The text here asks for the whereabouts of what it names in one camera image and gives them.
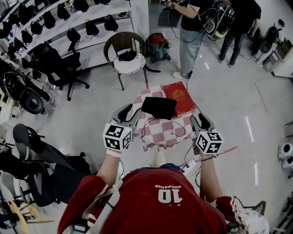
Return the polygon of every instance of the white robot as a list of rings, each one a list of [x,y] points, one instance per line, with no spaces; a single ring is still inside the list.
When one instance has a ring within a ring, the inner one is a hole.
[[[293,167],[293,145],[290,143],[279,145],[278,159],[282,164],[282,168]]]

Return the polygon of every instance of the pink and white checkered cloth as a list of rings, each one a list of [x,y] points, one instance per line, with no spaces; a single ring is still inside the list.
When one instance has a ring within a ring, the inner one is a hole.
[[[138,108],[141,108],[146,97],[166,97],[162,90],[163,87],[164,85],[156,85],[142,91],[133,103],[132,113]],[[153,120],[154,117],[151,114],[141,112],[140,119],[137,123],[137,130],[139,135],[143,136],[144,151],[154,146],[165,149],[167,147],[174,147],[175,144],[183,139],[195,137],[190,124],[190,116],[194,113],[188,113],[181,117],[173,117],[173,121],[171,121],[167,119]]]

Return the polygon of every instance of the tile floor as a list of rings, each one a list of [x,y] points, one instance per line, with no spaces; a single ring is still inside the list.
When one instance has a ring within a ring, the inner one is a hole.
[[[173,45],[169,51],[172,59],[150,65],[162,71],[147,73],[150,86],[177,82],[172,73],[179,61],[179,42],[170,30],[164,33]],[[265,217],[272,226],[293,189],[293,180],[287,178],[288,170],[282,170],[277,159],[278,145],[285,141],[283,126],[293,120],[293,109],[290,109],[293,85],[289,79],[275,78],[266,73],[252,59],[239,57],[236,65],[229,68],[227,63],[231,49],[224,63],[218,63],[221,44],[222,41],[203,41],[194,73],[188,82],[188,91],[224,137],[222,150],[238,146],[236,150],[215,159],[224,193],[238,196],[247,205],[266,201]],[[245,57],[250,57],[245,48],[242,52]],[[95,67],[84,74],[90,89],[75,85],[70,102],[66,100],[66,88],[63,91],[52,90],[56,101],[48,118],[24,113],[19,121],[45,135],[47,143],[65,154],[84,151],[87,161],[98,170],[106,152],[102,141],[105,123],[110,121],[117,108],[132,103],[146,88],[142,71],[121,77],[125,91],[121,91],[117,74],[109,65]],[[167,150],[167,161],[181,164],[190,146],[191,141],[185,140],[176,148]],[[144,153],[141,141],[136,138],[123,153],[125,173],[146,163],[153,165],[155,154],[155,149]],[[194,176],[189,179],[195,185]],[[55,222],[31,226],[32,233],[55,233],[64,208],[65,204],[40,208],[44,220],[54,219]]]

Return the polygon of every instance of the book cover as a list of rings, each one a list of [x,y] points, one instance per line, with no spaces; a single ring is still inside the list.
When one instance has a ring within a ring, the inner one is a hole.
[[[180,117],[196,109],[184,84],[180,81],[163,87],[166,97],[177,101],[175,115]]]

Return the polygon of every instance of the black shirt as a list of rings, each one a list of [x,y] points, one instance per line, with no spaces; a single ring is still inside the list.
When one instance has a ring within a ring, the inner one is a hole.
[[[255,0],[230,0],[235,12],[233,28],[248,33],[255,19],[260,20],[261,8]]]
[[[181,27],[187,31],[200,31],[203,29],[203,25],[205,24],[205,18],[206,10],[212,8],[212,6],[215,4],[214,0],[185,0],[184,6],[187,6],[188,4],[192,6],[197,6],[200,8],[198,14],[201,15],[201,21],[199,20],[199,17],[196,16],[194,19],[190,19],[186,16],[182,16],[181,21]]]

